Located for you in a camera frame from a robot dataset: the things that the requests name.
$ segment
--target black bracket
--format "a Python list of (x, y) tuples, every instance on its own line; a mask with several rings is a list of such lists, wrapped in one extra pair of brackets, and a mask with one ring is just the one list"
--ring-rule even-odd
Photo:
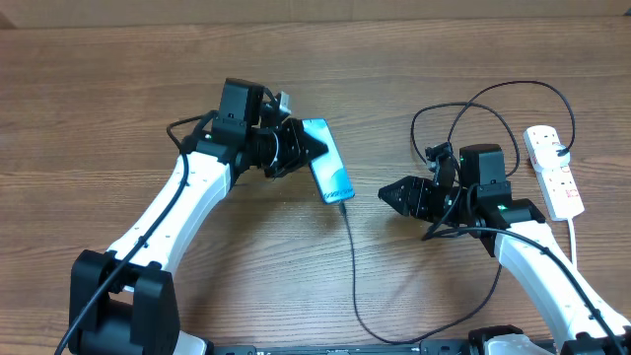
[[(119, 263), (113, 253), (84, 250), (72, 266), (69, 321)], [(125, 266), (110, 292), (134, 287), (133, 305), (104, 293), (79, 323), (68, 347), (73, 354), (171, 355), (179, 336), (179, 315), (171, 274), (159, 263)]]

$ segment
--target black cable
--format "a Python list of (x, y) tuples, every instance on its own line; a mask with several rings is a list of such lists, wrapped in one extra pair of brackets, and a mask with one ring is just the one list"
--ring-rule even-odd
[(427, 106), (425, 108), (421, 108), (421, 110), (416, 112), (416, 114), (414, 115), (414, 118), (412, 118), (412, 127), (410, 128), (410, 138), (412, 140), (412, 145), (414, 146), (414, 150), (416, 151), (416, 154), (418, 154), (418, 157), (423, 161), (423, 163), (427, 164), (427, 161), (425, 160), (425, 158), (423, 157), (423, 155), (419, 151), (418, 146), (416, 145), (416, 139), (414, 138), (414, 125), (416, 123), (416, 118), (418, 118), (418, 116), (421, 113), (423, 113), (425, 111), (428, 111), (428, 110), (431, 110), (431, 109), (435, 109), (435, 108), (454, 107), (454, 106), (466, 106), (467, 104), (469, 104), (470, 107), (483, 108), (483, 109), (486, 109), (487, 111), (495, 114), (495, 116), (500, 120), (500, 122), (502, 122), (502, 124), (506, 128), (506, 131), (509, 133), (509, 136), (511, 137), (511, 141), (513, 141), (513, 146), (515, 147), (515, 156), (516, 156), (515, 167), (508, 174), (506, 174), (506, 177), (511, 176), (512, 174), (514, 174), (517, 171), (518, 167), (520, 166), (520, 161), (521, 161), (521, 158), (520, 158), (520, 146), (517, 143), (517, 139), (515, 139), (515, 135), (513, 134), (513, 131), (511, 130), (511, 127), (509, 127), (509, 124), (506, 122), (504, 117), (502, 117), (502, 115), (498, 111), (496, 111), (495, 109), (493, 109), (493, 108), (491, 108), (489, 106), (485, 106), (485, 105), (481, 105), (481, 104), (477, 104), (477, 103), (459, 102), (459, 103), (439, 104), (439, 105), (433, 105), (433, 106)]
[(546, 84), (546, 83), (543, 83), (543, 82), (540, 82), (540, 81), (536, 81), (536, 80), (514, 80), (514, 81), (510, 81), (510, 82), (495, 84), (495, 85), (492, 85), (492, 86), (480, 91), (479, 93), (475, 94), (475, 96), (473, 98), (471, 98), (471, 100), (469, 100), (468, 103), (466, 103), (466, 105), (462, 108), (460, 113), (456, 116), (456, 120), (454, 120), (454, 124), (452, 124), (452, 129), (450, 129), (450, 135), (447, 137), (447, 141), (451, 142), (451, 140), (452, 140), (452, 133), (454, 133), (454, 128), (456, 128), (456, 123), (460, 120), (460, 118), (462, 117), (462, 114), (469, 107), (474, 106), (473, 101), (475, 101), (475, 99), (477, 99), (480, 95), (486, 93), (489, 90), (492, 90), (492, 89), (495, 89), (495, 88), (499, 88), (499, 87), (503, 87), (503, 86), (507, 86), (507, 85), (515, 85), (515, 84), (540, 85), (540, 86), (543, 86), (543, 87), (546, 87), (546, 88), (552, 90), (556, 95), (559, 96), (559, 98), (561, 98), (561, 100), (563, 101), (563, 104), (565, 104), (565, 107), (567, 108), (568, 112), (570, 113), (570, 120), (572, 121), (572, 139), (570, 140), (570, 144), (565, 149), (562, 149), (562, 150), (559, 151), (559, 157), (568, 154), (568, 152), (570, 151), (570, 148), (572, 148), (572, 145), (574, 144), (574, 138), (576, 137), (576, 118), (574, 117), (574, 113), (572, 112), (572, 108), (570, 107), (570, 103), (565, 98), (565, 96), (563, 94), (561, 94), (561, 92), (558, 91), (556, 88), (554, 88), (550, 84)]
[(524, 236), (522, 236), (520, 234), (517, 234), (515, 232), (505, 231), (505, 230), (496, 229), (496, 228), (487, 228), (487, 227), (463, 227), (463, 228), (457, 228), (457, 229), (456, 228), (445, 229), (443, 231), (437, 232), (436, 236), (437, 237), (441, 237), (441, 236), (445, 236), (446, 237), (446, 236), (455, 234), (452, 237), (457, 237), (457, 236), (459, 236), (459, 235), (461, 235), (463, 233), (469, 233), (469, 232), (500, 233), (500, 234), (503, 234), (503, 235), (506, 235), (506, 236), (513, 237), (513, 238), (515, 238), (517, 240), (520, 240), (521, 242), (526, 243), (528, 245), (531, 245), (531, 246), (539, 249), (541, 251), (541, 253), (546, 254), (550, 259), (552, 259), (552, 261), (554, 261), (554, 263), (565, 274), (565, 277), (567, 277), (568, 281), (570, 281), (570, 283), (572, 284), (572, 286), (576, 290), (576, 293), (579, 295), (581, 300), (585, 303), (585, 306), (590, 310), (590, 313), (592, 314), (592, 317), (594, 317), (594, 319), (598, 322), (600, 327), (602, 327), (602, 330), (604, 330), (604, 332), (609, 337), (609, 340), (611, 341), (613, 346), (618, 351), (618, 354), (619, 355), (625, 355), (626, 354), (625, 351), (622, 349), (622, 345), (620, 344), (620, 342), (616, 338), (615, 334), (613, 333), (613, 331), (611, 330), (609, 325), (607, 325), (607, 323), (604, 321), (604, 319), (600, 315), (600, 311), (594, 306), (594, 304), (592, 303), (592, 301), (590, 300), (588, 295), (585, 293), (585, 291), (583, 290), (583, 288), (581, 287), (579, 282), (576, 280), (576, 278), (574, 278), (574, 275), (572, 274), (570, 269), (568, 269), (568, 267), (563, 263), (563, 261), (561, 261), (561, 259), (559, 259), (554, 254), (554, 252), (550, 251), (550, 248), (544, 247), (541, 244), (531, 240), (530, 238), (524, 237)]
[(134, 255), (136, 254), (136, 252), (138, 252), (138, 250), (140, 250), (140, 248), (145, 246), (145, 243), (147, 243), (151, 235), (156, 231), (156, 229), (158, 229), (158, 226), (160, 226), (162, 221), (167, 217), (167, 215), (169, 214), (169, 212), (171, 211), (171, 209), (174, 207), (175, 203), (177, 202), (177, 199), (179, 198), (181, 193), (184, 191), (184, 188), (186, 187), (186, 180), (188, 178), (188, 158), (186, 157), (185, 153), (181, 152), (181, 143), (173, 135), (172, 128), (175, 126), (179, 126), (181, 124), (185, 124), (185, 123), (197, 120), (197, 119), (201, 119), (201, 117), (202, 116), (196, 116), (193, 118), (183, 119), (181, 121), (171, 123), (167, 127), (167, 134), (169, 134), (169, 137), (171, 137), (171, 139), (174, 141), (177, 148), (180, 150), (180, 154), (181, 154), (182, 161), (184, 164), (183, 176), (182, 176), (181, 181), (179, 182), (177, 191), (175, 192), (171, 201), (169, 201), (169, 204), (167, 204), (167, 207), (165, 207), (165, 209), (162, 211), (160, 216), (158, 216), (156, 221), (151, 225), (151, 227), (149, 227), (149, 229), (144, 234), (144, 236), (138, 238), (138, 242), (136, 243), (134, 248), (132, 248), (129, 251), (129, 253), (123, 258), (123, 260), (121, 260), (118, 263), (118, 265), (114, 268), (114, 270), (107, 276), (107, 278), (104, 280), (101, 286), (97, 289), (97, 291), (95, 291), (95, 293), (92, 295), (92, 298), (90, 299), (90, 301), (88, 301), (86, 306), (84, 306), (81, 309), (81, 312), (77, 315), (77, 317), (74, 318), (74, 320), (72, 321), (72, 324), (70, 324), (70, 326), (68, 327), (68, 330), (66, 330), (66, 333), (59, 341), (59, 344), (57, 345), (57, 349), (55, 350), (55, 355), (61, 355), (61, 353), (63, 353), (63, 349), (65, 349), (66, 345), (68, 345), (68, 341), (70, 341), (70, 337), (72, 337), (72, 335), (77, 331), (79, 323), (86, 317), (86, 314), (88, 313), (88, 311), (95, 305), (95, 303), (99, 300), (99, 298), (105, 292), (109, 290), (109, 287), (116, 280), (116, 277), (125, 267), (125, 265), (129, 262), (129, 260), (131, 260), (131, 258), (134, 257)]
[(491, 299), (491, 296), (493, 296), (493, 293), (495, 292), (495, 288), (497, 287), (498, 281), (500, 280), (500, 274), (502, 272), (502, 265), (500, 264), (500, 266), (497, 269), (497, 273), (495, 274), (495, 280), (493, 281), (493, 285), (491, 286), (491, 290), (489, 291), (489, 294), (484, 298), (484, 301), (482, 301), (482, 303), (476, 307), (473, 311), (471, 311), (470, 313), (468, 313), (466, 316), (457, 319), (455, 321), (452, 321), (449, 324), (445, 324), (443, 326), (440, 326), (434, 330), (431, 330), (421, 336), (415, 337), (413, 339), (409, 339), (409, 340), (388, 340), (385, 339), (377, 334), (375, 334), (372, 330), (370, 330), (368, 328), (368, 326), (364, 323), (364, 320), (362, 319), (362, 317), (359, 314), (359, 309), (357, 307), (357, 268), (356, 268), (356, 262), (355, 262), (355, 246), (353, 243), (353, 234), (351, 233), (351, 226), (348, 223), (348, 213), (346, 211), (346, 205), (344, 204), (344, 202), (340, 203), (339, 205), (339, 210), (340, 213), (342, 214), (342, 217), (344, 218), (344, 224), (346, 225), (346, 231), (348, 232), (348, 242), (350, 244), (351, 247), (351, 260), (352, 260), (352, 265), (353, 265), (353, 309), (355, 310), (355, 317), (357, 318), (357, 321), (359, 322), (359, 324), (364, 328), (364, 330), (366, 330), (366, 332), (368, 332), (369, 334), (371, 334), (375, 339), (382, 341), (386, 344), (391, 344), (391, 345), (400, 345), (400, 344), (413, 344), (413, 343), (417, 343), (421, 340), (424, 340), (436, 333), (439, 333), (445, 329), (448, 329), (454, 325), (460, 324), (465, 320), (469, 320), (471, 319), (473, 316), (475, 316), (478, 312), (480, 312), (480, 310), (482, 310), (484, 308), (484, 306), (486, 306), (486, 304), (489, 302), (489, 300)]

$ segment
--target power strip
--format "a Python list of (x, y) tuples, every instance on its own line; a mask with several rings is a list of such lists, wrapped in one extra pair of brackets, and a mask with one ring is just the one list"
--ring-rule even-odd
[(585, 206), (570, 171), (570, 154), (559, 157), (561, 145), (556, 129), (533, 126), (524, 132), (524, 141), (536, 178), (543, 192), (545, 205), (553, 221), (568, 221), (572, 262), (577, 265), (576, 237), (572, 218), (583, 213)]

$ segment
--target wood grain surface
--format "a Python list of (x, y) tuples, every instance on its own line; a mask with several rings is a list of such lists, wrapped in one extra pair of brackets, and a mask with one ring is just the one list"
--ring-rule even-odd
[[(572, 170), (587, 211), (576, 219), (579, 268), (631, 317), (631, 19), (416, 21), (0, 32), (0, 353), (49, 354), (67, 326), (70, 267), (105, 250), (141, 215), (175, 164), (165, 134), (216, 108), (226, 77), (292, 95), (298, 117), (326, 117), (353, 179), (348, 203), (359, 307), (382, 336), (408, 338), (486, 296), (497, 261), (471, 239), (421, 243), (427, 227), (377, 199), (380, 187), (430, 174), (409, 143), (421, 107), (465, 101), (507, 80), (560, 89), (577, 116)], [(570, 121), (545, 88), (485, 94), (518, 136), (514, 197), (547, 215), (526, 128)], [(455, 108), (418, 121), (421, 146), (444, 142)], [(179, 134), (184, 134), (188, 127)], [(468, 112), (456, 147), (499, 143), (494, 116)], [(567, 251), (565, 223), (551, 222)], [(202, 226), (176, 276), (182, 327), (218, 344), (377, 341), (351, 303), (348, 240), (309, 169), (275, 181), (244, 174)], [(549, 332), (512, 275), (474, 319), (439, 334), (514, 324)]]

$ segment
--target smartphone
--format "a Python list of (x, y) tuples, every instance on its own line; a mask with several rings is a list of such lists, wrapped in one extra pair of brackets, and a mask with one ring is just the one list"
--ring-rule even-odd
[(324, 118), (304, 119), (305, 133), (323, 142), (328, 152), (310, 162), (315, 183), (324, 203), (335, 203), (355, 196), (351, 179), (346, 173), (342, 157), (340, 157), (331, 131)]

